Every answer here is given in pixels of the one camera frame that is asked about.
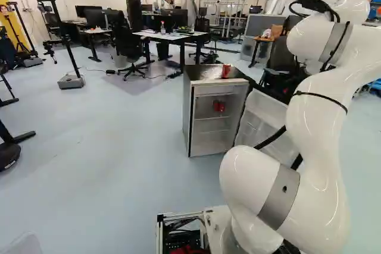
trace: black office chair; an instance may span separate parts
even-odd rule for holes
[[[273,42],[259,85],[289,102],[300,82],[309,74],[288,50],[286,40],[284,35]]]
[[[61,37],[60,25],[58,23],[58,18],[55,15],[55,13],[45,13],[45,20],[48,33]]]
[[[133,35],[128,23],[124,23],[122,26],[115,26],[113,33],[113,46],[116,48],[117,55],[125,56],[127,57],[127,61],[131,62],[131,66],[118,70],[117,74],[126,71],[127,73],[123,77],[124,81],[126,81],[127,77],[132,73],[138,73],[142,77],[145,77],[145,72],[143,71],[148,70],[148,63],[144,62],[135,65],[135,62],[144,55],[143,43],[147,45],[149,39]]]

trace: light blue floor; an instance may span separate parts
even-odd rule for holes
[[[95,63],[88,49],[73,53],[79,66],[113,68],[108,54],[100,52],[103,62]],[[177,61],[178,47],[171,53]],[[218,54],[259,79],[261,70],[249,69],[239,54]],[[2,121],[14,135],[38,135],[21,144],[17,165],[0,174],[0,248],[31,232],[44,254],[154,253],[157,213],[224,203],[222,156],[186,156],[182,77],[159,77],[132,93],[147,80],[125,83],[82,68],[84,88],[59,90],[57,80],[72,67],[66,50],[56,55],[58,65],[47,59],[6,75],[20,102],[1,108]],[[8,96],[0,85],[0,97]],[[381,99],[356,98],[343,128],[342,168],[352,211],[346,253],[379,253],[380,110]]]

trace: desk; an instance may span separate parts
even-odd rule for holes
[[[90,49],[91,53],[93,54],[92,56],[89,57],[89,59],[92,59],[93,61],[96,62],[101,62],[100,59],[98,59],[98,56],[96,54],[95,46],[94,46],[94,41],[93,41],[93,35],[100,35],[100,34],[106,34],[106,33],[111,33],[112,30],[102,30],[102,31],[80,31],[80,35],[87,35],[89,38],[89,44],[90,44]]]
[[[260,43],[262,42],[274,42],[274,39],[272,38],[262,38],[262,37],[259,37],[259,36],[256,36],[253,38],[253,40],[255,41],[255,48],[254,48],[254,52],[252,53],[252,58],[251,58],[251,63],[249,65],[249,68],[253,67],[257,62],[255,61],[255,56],[257,55],[257,51],[258,51],[258,46],[260,45]]]
[[[186,35],[181,33],[171,33],[171,34],[161,34],[154,33],[152,30],[143,30],[140,32],[135,32],[134,35],[144,36],[150,38],[154,42],[164,42],[173,45],[180,46],[180,69],[183,73],[185,66],[185,43],[197,42],[196,46],[196,65],[200,63],[200,53],[201,47],[204,42],[204,37],[207,35],[207,32],[194,32],[192,35]]]

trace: stand base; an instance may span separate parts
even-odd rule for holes
[[[26,68],[30,68],[35,65],[41,65],[42,63],[43,63],[43,60],[41,58],[31,58],[31,59],[24,60],[24,66]]]
[[[18,101],[19,101],[18,98],[9,99],[7,101],[1,101],[0,102],[0,107],[6,106],[6,105],[9,105],[9,104],[13,104],[14,102],[18,102]]]
[[[24,133],[24,134],[21,134],[21,135],[18,135],[16,137],[13,137],[13,142],[18,144],[18,143],[21,143],[22,141],[25,141],[33,136],[36,135],[36,132],[35,131],[29,131],[27,133]]]
[[[15,143],[0,144],[0,172],[12,167],[20,157],[21,147]]]
[[[60,89],[80,89],[86,84],[83,77],[78,78],[73,75],[64,76],[57,83]]]
[[[90,56],[89,59],[92,59],[95,62],[101,62],[102,61],[101,59],[95,58],[93,56]]]

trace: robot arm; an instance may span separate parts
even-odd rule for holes
[[[355,90],[381,77],[381,31],[361,25],[367,0],[345,0],[334,10],[341,23],[317,13],[288,36],[294,55],[336,66],[305,79],[288,106],[286,129],[304,159],[304,172],[247,146],[228,151],[221,164],[233,234],[248,253],[272,253],[283,238],[305,253],[338,253],[348,237],[339,137]],[[266,236],[258,236],[260,231]]]

